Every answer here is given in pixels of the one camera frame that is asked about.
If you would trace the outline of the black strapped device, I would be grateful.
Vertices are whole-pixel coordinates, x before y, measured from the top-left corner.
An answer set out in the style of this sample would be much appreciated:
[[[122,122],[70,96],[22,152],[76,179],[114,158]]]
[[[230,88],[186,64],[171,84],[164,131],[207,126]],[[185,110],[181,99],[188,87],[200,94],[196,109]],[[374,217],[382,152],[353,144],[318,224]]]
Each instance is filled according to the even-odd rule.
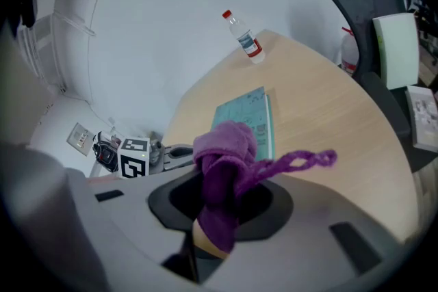
[[[118,171],[117,151],[120,143],[118,137],[105,131],[98,132],[93,138],[92,149],[96,161],[111,173]]]

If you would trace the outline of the large clear plastic jug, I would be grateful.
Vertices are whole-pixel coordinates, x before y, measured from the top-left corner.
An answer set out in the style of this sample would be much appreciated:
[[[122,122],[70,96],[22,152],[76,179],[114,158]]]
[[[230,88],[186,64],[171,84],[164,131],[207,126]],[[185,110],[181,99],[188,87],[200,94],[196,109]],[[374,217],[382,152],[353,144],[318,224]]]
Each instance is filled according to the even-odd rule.
[[[341,67],[345,72],[352,76],[359,62],[359,49],[352,30],[345,27],[342,27],[342,30],[346,34],[342,38],[339,52]]]

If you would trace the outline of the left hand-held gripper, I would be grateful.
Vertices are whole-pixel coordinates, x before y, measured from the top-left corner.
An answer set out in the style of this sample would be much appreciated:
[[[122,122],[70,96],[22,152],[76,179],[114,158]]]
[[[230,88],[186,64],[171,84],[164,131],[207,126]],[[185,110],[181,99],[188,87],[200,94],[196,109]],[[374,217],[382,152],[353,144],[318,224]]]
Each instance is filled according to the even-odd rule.
[[[194,163],[192,145],[169,145],[164,155],[164,145],[155,132],[148,137],[126,137],[118,147],[117,157],[118,176],[123,179],[158,174]]]

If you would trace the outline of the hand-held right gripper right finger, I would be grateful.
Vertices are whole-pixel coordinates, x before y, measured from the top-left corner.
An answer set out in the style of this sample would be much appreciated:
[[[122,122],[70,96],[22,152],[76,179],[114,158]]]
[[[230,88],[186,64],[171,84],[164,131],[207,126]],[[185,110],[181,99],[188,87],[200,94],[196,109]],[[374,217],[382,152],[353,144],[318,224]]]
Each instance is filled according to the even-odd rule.
[[[362,291],[401,246],[336,191],[278,175],[242,196],[233,251],[206,279],[215,292]]]

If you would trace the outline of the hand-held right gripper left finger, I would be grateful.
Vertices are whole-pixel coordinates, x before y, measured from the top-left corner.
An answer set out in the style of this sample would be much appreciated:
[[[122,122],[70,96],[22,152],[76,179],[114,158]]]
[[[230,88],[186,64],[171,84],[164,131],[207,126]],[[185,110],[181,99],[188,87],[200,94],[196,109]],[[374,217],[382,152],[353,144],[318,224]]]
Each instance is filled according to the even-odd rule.
[[[86,267],[90,292],[201,292],[200,285],[162,263],[183,245],[181,231],[165,228],[149,209],[154,189],[187,171],[130,180],[86,178],[73,170],[73,200],[95,257]]]

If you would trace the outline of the teal book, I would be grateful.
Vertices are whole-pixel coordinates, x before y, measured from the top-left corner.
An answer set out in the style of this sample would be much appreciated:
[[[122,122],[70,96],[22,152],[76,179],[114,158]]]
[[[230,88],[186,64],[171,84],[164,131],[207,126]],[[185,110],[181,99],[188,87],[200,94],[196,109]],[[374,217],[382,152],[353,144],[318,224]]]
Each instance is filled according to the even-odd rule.
[[[217,106],[211,128],[227,120],[243,122],[253,130],[257,140],[257,161],[274,159],[272,110],[270,97],[266,94],[264,87],[259,87]]]

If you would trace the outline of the clear red-capped water bottle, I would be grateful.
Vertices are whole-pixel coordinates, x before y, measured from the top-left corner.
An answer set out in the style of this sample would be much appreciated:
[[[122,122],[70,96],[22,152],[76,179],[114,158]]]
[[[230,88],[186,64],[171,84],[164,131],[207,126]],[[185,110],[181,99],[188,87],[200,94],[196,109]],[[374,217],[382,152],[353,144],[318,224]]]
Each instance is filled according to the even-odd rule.
[[[251,62],[259,64],[264,61],[266,57],[265,52],[258,39],[253,35],[250,27],[244,21],[237,18],[230,10],[226,10],[222,17],[228,22],[229,31],[239,42]]]

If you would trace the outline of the white wall socket panel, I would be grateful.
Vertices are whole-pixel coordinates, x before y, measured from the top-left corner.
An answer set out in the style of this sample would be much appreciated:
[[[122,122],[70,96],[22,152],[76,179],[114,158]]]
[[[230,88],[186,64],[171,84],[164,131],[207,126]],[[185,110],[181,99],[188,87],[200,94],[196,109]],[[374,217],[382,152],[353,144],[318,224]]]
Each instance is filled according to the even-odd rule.
[[[84,156],[88,156],[94,143],[95,134],[78,122],[67,137],[66,142]]]

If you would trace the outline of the purple cloth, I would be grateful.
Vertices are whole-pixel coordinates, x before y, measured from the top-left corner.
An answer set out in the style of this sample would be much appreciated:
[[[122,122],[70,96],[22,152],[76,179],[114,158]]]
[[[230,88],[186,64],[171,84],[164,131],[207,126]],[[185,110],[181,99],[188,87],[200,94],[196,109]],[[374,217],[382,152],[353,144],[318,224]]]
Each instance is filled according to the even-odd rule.
[[[331,149],[295,150],[277,160],[258,161],[252,129],[232,120],[195,138],[193,152],[194,163],[203,173],[204,207],[196,220],[208,240],[226,254],[234,247],[238,210],[248,191],[277,174],[330,167],[337,161],[337,153]]]

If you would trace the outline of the white cardboard box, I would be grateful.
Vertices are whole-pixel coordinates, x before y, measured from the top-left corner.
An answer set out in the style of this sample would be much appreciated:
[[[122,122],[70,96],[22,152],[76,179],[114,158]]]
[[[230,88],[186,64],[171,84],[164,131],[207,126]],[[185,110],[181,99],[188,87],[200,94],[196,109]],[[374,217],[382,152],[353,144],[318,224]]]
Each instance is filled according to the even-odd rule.
[[[381,63],[381,79],[387,89],[415,85],[420,50],[415,17],[404,12],[372,19]]]

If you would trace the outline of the white air conditioner unit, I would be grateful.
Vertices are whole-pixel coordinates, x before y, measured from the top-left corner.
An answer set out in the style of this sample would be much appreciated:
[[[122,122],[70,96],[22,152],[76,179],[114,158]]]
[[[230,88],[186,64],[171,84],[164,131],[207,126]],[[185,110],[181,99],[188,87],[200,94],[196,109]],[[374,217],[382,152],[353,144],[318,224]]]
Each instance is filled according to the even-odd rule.
[[[53,15],[37,19],[32,27],[20,25],[16,39],[30,71],[53,94],[65,94],[65,79],[55,49]]]

